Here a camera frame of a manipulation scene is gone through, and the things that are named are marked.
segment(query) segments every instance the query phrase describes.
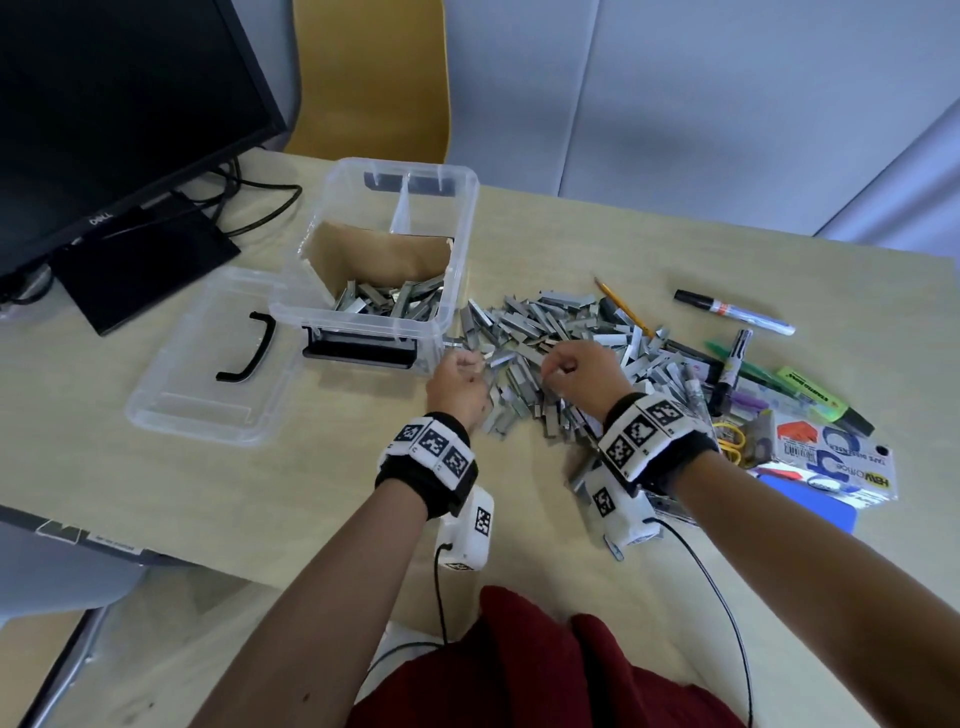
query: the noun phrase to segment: blue object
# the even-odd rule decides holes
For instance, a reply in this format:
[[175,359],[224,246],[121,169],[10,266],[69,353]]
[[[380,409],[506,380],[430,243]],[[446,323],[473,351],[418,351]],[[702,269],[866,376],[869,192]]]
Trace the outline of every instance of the blue object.
[[831,497],[829,494],[811,488],[802,482],[786,480],[773,475],[761,475],[760,482],[766,483],[774,490],[800,503],[809,511],[813,511],[822,519],[833,523],[837,528],[853,533],[856,525],[856,508]]

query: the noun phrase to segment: person's right arm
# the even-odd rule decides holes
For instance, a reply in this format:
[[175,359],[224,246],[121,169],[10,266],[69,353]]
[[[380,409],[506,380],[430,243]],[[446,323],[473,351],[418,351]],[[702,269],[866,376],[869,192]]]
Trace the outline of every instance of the person's right arm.
[[[558,345],[542,373],[601,421],[633,391],[612,352],[592,342]],[[751,588],[878,722],[956,722],[960,615],[944,601],[719,453],[694,459],[673,489]]]

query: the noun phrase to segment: person's left arm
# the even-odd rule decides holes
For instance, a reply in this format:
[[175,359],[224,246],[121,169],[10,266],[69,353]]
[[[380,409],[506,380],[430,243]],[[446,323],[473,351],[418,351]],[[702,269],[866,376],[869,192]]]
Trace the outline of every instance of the person's left arm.
[[[427,411],[472,430],[488,401],[482,361],[448,354],[427,384]],[[382,482],[254,630],[191,728],[343,725],[426,520],[417,492]]]

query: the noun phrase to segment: wooden table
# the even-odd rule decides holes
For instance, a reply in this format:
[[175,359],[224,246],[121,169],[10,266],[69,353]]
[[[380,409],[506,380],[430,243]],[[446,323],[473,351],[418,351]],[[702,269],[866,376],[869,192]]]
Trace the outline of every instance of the wooden table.
[[[305,187],[293,213],[238,241],[238,265],[279,270],[330,164],[258,150],[243,162],[250,179]],[[228,205],[225,225],[259,217],[285,194],[245,190]],[[960,300],[948,261],[483,188],[468,256],[471,296],[496,303],[540,288],[587,292],[591,273],[689,345],[732,339],[738,325],[674,303],[677,287],[795,324],[789,338],[758,330],[750,359],[793,364],[876,424],[897,456],[901,500],[863,513],[857,535],[960,605],[952,383]],[[0,503],[283,587],[370,493],[376,455],[422,412],[423,381],[308,361],[278,436],[256,449],[137,429],[124,403],[198,287],[103,339],[62,291],[37,305],[33,321],[0,327]],[[480,482],[496,501],[492,551],[482,572],[443,576],[454,634],[472,621],[479,585],[502,584],[558,618],[596,614],[635,664],[706,685],[745,715],[732,630],[679,544],[668,537],[615,563],[563,485],[569,453],[548,447],[533,424],[505,442],[477,436],[475,447]],[[435,527],[426,529],[395,619],[436,633]],[[703,534],[684,532],[737,616],[758,715],[779,726],[872,725]]]

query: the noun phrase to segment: person's left hand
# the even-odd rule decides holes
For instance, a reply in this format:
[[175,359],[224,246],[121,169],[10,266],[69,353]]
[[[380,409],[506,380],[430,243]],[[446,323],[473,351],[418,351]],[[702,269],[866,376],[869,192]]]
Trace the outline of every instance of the person's left hand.
[[490,396],[479,352],[451,349],[426,383],[426,411],[445,412],[457,418],[467,432],[483,422],[490,411]]

